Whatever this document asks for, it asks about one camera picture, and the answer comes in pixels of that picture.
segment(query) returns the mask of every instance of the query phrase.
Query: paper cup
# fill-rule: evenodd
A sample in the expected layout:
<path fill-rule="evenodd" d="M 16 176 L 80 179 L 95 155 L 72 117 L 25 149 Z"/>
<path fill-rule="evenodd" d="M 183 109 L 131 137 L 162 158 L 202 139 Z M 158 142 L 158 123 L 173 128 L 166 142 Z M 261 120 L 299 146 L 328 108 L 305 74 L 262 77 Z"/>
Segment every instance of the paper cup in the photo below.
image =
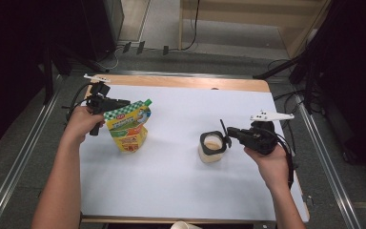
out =
<path fill-rule="evenodd" d="M 201 229 L 201 227 L 194 226 L 185 221 L 177 221 L 172 225 L 171 229 Z"/>

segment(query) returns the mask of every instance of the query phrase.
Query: snack bag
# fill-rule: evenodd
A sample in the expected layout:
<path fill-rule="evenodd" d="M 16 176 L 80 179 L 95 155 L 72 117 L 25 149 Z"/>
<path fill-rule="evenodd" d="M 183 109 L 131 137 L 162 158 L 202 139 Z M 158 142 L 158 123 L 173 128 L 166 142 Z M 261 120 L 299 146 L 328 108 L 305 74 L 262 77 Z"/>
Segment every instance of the snack bag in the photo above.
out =
<path fill-rule="evenodd" d="M 137 101 L 126 107 L 104 113 L 112 139 L 122 152 L 135 152 L 147 137 L 144 124 L 151 116 L 152 102 Z"/>

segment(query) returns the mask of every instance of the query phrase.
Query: white surface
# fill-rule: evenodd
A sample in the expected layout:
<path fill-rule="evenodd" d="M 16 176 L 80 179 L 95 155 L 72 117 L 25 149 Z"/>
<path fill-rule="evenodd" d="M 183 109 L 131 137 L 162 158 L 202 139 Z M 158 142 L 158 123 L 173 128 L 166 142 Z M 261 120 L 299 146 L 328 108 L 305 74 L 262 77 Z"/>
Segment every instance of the white surface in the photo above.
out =
<path fill-rule="evenodd" d="M 81 146 L 82 212 L 87 216 L 275 220 L 273 202 L 255 163 L 233 139 L 224 157 L 205 164 L 202 133 L 250 127 L 250 116 L 274 111 L 270 93 L 112 86 L 108 97 L 150 98 L 148 137 L 136 153 L 121 153 L 106 127 Z M 279 122 L 276 131 L 282 135 Z M 304 221 L 298 180 L 292 189 Z"/>

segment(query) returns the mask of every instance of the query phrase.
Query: wooden table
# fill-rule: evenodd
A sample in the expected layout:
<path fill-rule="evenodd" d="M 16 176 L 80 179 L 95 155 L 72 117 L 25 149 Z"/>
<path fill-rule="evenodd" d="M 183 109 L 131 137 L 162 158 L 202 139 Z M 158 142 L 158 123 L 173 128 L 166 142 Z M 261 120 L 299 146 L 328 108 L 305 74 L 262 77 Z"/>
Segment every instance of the wooden table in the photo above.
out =
<path fill-rule="evenodd" d="M 297 56 L 324 20 L 330 0 L 201 0 L 198 20 L 278 27 L 290 58 Z M 179 49 L 183 19 L 195 19 L 197 1 L 180 0 Z"/>
<path fill-rule="evenodd" d="M 250 115 L 275 111 L 262 80 L 177 76 L 100 75 L 112 80 L 111 98 L 150 98 L 149 133 L 133 154 L 121 153 L 107 128 L 81 146 L 84 222 L 254 223 L 274 221 L 273 201 L 255 163 L 233 139 L 214 163 L 203 163 L 202 133 L 249 128 Z M 282 134 L 279 122 L 276 131 Z M 307 208 L 295 175 L 293 197 L 304 221 Z"/>

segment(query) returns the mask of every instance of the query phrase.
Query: hand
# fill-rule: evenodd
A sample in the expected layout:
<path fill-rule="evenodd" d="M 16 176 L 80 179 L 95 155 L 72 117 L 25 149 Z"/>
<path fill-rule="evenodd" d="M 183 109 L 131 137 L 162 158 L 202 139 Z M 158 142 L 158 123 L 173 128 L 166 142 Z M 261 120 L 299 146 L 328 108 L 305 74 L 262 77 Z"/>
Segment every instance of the hand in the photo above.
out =
<path fill-rule="evenodd" d="M 104 122 L 103 114 L 92 114 L 89 107 L 78 106 L 73 110 L 63 137 L 82 143 L 85 135 L 93 129 L 96 123 L 100 123 L 100 127 L 102 127 Z"/>
<path fill-rule="evenodd" d="M 286 153 L 280 145 L 276 145 L 269 155 L 245 147 L 245 153 L 257 164 L 259 172 L 271 191 L 288 188 L 288 164 Z"/>

